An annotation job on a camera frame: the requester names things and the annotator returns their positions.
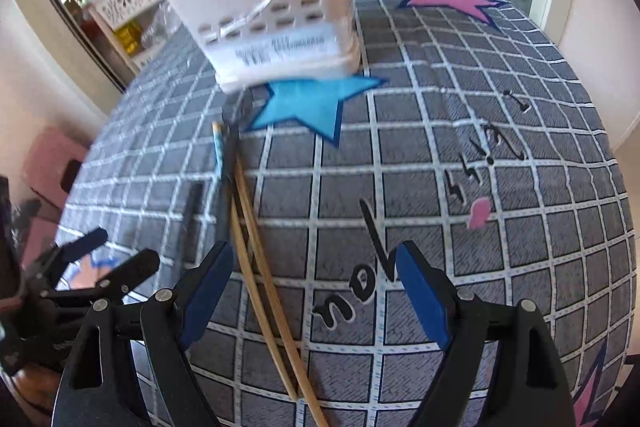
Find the white label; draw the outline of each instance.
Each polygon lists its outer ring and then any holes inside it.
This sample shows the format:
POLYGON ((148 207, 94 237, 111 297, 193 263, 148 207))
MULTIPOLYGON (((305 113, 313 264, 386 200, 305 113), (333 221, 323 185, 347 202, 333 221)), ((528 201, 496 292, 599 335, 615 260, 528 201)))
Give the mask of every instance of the white label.
POLYGON ((211 63, 218 71, 272 66, 298 60, 340 54, 337 36, 330 24, 295 28, 268 38, 234 46, 212 44, 206 48, 211 63))

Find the basket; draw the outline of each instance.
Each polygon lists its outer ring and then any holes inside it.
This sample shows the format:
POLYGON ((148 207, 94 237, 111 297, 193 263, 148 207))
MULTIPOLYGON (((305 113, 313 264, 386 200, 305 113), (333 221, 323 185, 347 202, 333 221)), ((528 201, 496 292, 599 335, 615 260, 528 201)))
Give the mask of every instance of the basket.
POLYGON ((360 64, 352 0, 169 2, 215 68, 225 92, 286 78, 341 78, 360 64), (257 6, 264 9, 246 24, 212 38, 257 6))

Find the checkered tablecloth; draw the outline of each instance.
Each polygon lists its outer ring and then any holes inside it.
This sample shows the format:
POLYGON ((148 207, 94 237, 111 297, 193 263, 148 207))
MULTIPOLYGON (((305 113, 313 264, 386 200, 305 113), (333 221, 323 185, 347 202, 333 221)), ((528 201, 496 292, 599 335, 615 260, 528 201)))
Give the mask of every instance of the checkered tablecloth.
MULTIPOLYGON (((489 10, 496 30, 452 9, 396 9, 400 1, 355 0, 364 74, 388 83, 344 103, 338 149, 296 123, 242 135, 271 269, 329 423, 405 425, 442 358, 402 283, 376 263, 361 198, 389 250, 413 239, 482 299, 533 299, 572 391, 607 343, 594 404, 602 409, 628 344, 636 265, 627 194, 597 111, 517 8, 489 10), (492 214, 469 230, 470 205, 482 196, 492 214), (358 264, 376 274, 364 303, 349 286, 358 264), (328 327, 312 310, 332 296, 353 317, 334 309, 328 327)), ((255 89, 255 105, 265 96, 255 89)), ((97 264, 157 250, 161 269, 132 300, 175 283, 193 182, 205 189, 184 267, 215 240, 210 129, 225 102, 182 29, 128 89, 82 166, 58 239, 104 227, 110 241, 97 264)), ((133 345, 149 410, 168 422, 144 348, 133 345)), ((463 425, 478 418, 494 357, 487 344, 463 425)), ((237 271, 191 363, 224 425, 314 425, 304 400, 287 397, 237 271)))

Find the barcode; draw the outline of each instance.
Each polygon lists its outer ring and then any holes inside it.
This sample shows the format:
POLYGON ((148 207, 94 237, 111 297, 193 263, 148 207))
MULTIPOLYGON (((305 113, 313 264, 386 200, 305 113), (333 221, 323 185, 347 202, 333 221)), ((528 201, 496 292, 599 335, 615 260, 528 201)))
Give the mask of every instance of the barcode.
POLYGON ((271 63, 271 55, 267 46, 248 46, 236 51, 236 56, 245 66, 261 66, 271 63))

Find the floor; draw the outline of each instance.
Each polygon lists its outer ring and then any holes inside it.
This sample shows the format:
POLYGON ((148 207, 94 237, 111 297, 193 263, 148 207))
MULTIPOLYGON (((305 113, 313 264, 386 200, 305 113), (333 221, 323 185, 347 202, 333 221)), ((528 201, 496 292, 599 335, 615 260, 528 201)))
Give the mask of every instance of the floor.
MULTIPOLYGON (((625 179, 625 187, 629 194, 634 223, 636 227, 640 227, 640 176, 638 175, 640 173, 640 126, 636 127, 629 138, 616 150, 615 156, 625 179)), ((640 251, 640 243, 638 241, 640 241, 640 238, 636 234, 636 254, 640 251)), ((638 295, 640 293, 636 294, 636 309, 640 305, 638 295)), ((627 352, 629 354, 640 353, 640 321, 634 321, 627 352)), ((621 385, 625 381, 629 371, 629 366, 623 366, 616 382, 617 385, 621 385)))

